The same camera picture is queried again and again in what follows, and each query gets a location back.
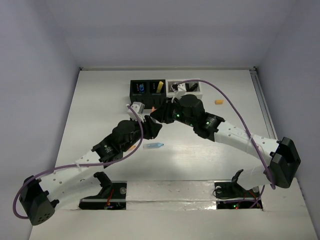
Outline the blue pencil-shaped pen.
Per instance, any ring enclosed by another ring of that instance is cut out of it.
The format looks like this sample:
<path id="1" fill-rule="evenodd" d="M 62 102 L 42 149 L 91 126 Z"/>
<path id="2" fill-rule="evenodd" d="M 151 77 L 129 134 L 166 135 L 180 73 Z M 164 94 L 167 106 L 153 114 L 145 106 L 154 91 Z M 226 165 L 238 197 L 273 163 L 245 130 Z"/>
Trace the blue pencil-shaped pen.
<path id="1" fill-rule="evenodd" d="M 159 149 L 161 147 L 163 147 L 164 144 L 160 143 L 160 142 L 156 142 L 156 143 L 147 143 L 143 145 L 143 149 L 145 150 L 149 150 L 149 149 Z"/>

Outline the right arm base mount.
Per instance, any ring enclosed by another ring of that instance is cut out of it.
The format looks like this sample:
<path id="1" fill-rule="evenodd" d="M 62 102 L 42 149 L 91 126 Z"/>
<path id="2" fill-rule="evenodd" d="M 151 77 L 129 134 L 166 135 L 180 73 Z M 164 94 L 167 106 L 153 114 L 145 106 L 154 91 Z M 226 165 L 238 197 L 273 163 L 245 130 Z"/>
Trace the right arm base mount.
<path id="1" fill-rule="evenodd" d="M 243 171 L 243 169 L 237 171 L 231 181 L 214 183 L 212 195 L 216 198 L 218 210 L 263 209 L 259 187 L 245 190 L 238 184 Z"/>

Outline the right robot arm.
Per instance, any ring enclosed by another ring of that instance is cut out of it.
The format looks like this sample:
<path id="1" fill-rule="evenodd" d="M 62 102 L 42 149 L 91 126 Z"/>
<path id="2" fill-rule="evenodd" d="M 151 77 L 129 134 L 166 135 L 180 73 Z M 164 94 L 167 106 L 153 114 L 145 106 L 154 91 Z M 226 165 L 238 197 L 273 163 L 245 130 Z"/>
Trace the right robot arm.
<path id="1" fill-rule="evenodd" d="M 192 94 L 179 100 L 165 100 L 150 116 L 163 124 L 177 121 L 188 125 L 203 139 L 228 145 L 260 160 L 259 166 L 241 169 L 235 174 L 230 183 L 235 196 L 264 185 L 287 189 L 301 164 L 292 139 L 283 137 L 277 140 L 247 133 L 222 117 L 206 112 L 203 102 Z"/>

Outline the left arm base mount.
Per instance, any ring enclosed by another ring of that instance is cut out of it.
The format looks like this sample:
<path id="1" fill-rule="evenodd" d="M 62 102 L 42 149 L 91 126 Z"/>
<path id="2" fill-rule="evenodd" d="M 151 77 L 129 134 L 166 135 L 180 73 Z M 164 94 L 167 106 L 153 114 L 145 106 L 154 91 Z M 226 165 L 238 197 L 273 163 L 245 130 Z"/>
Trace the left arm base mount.
<path id="1" fill-rule="evenodd" d="M 126 210 L 127 182 L 114 182 L 112 187 L 101 189 L 97 195 L 79 201 L 81 210 Z"/>

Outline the yellow pencil-shaped pen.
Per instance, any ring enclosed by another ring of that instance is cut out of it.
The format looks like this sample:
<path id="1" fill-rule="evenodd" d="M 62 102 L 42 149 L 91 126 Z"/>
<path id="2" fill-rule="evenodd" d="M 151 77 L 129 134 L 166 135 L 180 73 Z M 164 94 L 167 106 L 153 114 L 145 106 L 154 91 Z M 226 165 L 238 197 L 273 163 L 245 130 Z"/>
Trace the yellow pencil-shaped pen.
<path id="1" fill-rule="evenodd" d="M 164 83 L 162 81 L 160 81 L 158 83 L 158 86 L 157 86 L 157 89 L 156 89 L 156 93 L 160 93 L 161 92 L 163 85 L 164 85 Z"/>

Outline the orange yellow eraser cap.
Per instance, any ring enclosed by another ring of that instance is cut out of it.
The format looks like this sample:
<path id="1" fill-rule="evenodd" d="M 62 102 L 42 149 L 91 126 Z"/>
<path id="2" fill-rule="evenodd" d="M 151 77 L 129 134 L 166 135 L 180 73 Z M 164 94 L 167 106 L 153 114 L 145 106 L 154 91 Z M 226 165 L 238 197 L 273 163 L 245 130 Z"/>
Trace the orange yellow eraser cap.
<path id="1" fill-rule="evenodd" d="M 224 103 L 223 99 L 218 99 L 218 100 L 215 101 L 216 105 L 222 105 L 223 103 Z"/>

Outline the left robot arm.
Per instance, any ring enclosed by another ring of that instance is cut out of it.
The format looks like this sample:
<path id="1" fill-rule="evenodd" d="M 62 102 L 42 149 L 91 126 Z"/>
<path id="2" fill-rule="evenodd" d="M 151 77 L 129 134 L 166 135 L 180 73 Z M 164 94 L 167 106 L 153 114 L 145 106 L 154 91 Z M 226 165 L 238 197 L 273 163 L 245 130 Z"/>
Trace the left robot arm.
<path id="1" fill-rule="evenodd" d="M 111 134 L 75 163 L 26 178 L 14 198 L 13 211 L 17 210 L 17 202 L 20 202 L 26 213 L 25 219 L 32 226 L 40 225 L 80 193 L 90 180 L 96 182 L 93 186 L 94 197 L 108 199 L 114 190 L 104 169 L 126 159 L 124 153 L 134 144 L 141 145 L 142 140 L 156 138 L 161 128 L 162 125 L 148 115 L 139 120 L 120 121 Z"/>

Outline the blue black highlighter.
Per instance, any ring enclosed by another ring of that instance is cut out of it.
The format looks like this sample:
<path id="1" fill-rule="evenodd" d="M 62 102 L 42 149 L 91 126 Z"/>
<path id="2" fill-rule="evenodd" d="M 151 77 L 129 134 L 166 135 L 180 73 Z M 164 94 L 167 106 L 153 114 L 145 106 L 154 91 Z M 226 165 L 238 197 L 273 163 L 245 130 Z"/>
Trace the blue black highlighter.
<path id="1" fill-rule="evenodd" d="M 185 88 L 186 88 L 187 92 L 197 92 L 198 91 L 198 87 L 199 87 L 198 83 L 194 83 L 194 84 L 185 83 Z"/>

